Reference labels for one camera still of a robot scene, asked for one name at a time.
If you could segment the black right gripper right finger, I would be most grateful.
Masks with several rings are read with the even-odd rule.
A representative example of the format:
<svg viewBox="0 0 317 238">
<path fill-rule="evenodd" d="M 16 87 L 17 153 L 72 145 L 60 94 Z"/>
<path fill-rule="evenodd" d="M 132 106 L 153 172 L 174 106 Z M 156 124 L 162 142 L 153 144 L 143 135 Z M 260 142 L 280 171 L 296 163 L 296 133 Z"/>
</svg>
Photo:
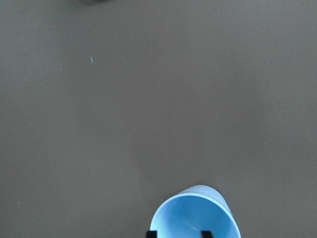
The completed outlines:
<svg viewBox="0 0 317 238">
<path fill-rule="evenodd" d="M 202 238 L 214 238 L 211 231 L 201 231 Z"/>
</svg>

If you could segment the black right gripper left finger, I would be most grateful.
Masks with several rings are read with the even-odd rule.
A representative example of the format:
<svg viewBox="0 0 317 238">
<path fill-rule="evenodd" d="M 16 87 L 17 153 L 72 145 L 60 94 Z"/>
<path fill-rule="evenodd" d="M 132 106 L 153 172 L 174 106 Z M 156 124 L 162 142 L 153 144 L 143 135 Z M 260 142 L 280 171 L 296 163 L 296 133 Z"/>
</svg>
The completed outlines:
<svg viewBox="0 0 317 238">
<path fill-rule="evenodd" d="M 157 238 L 157 237 L 158 237 L 157 231 L 149 230 L 146 232 L 146 238 Z"/>
</svg>

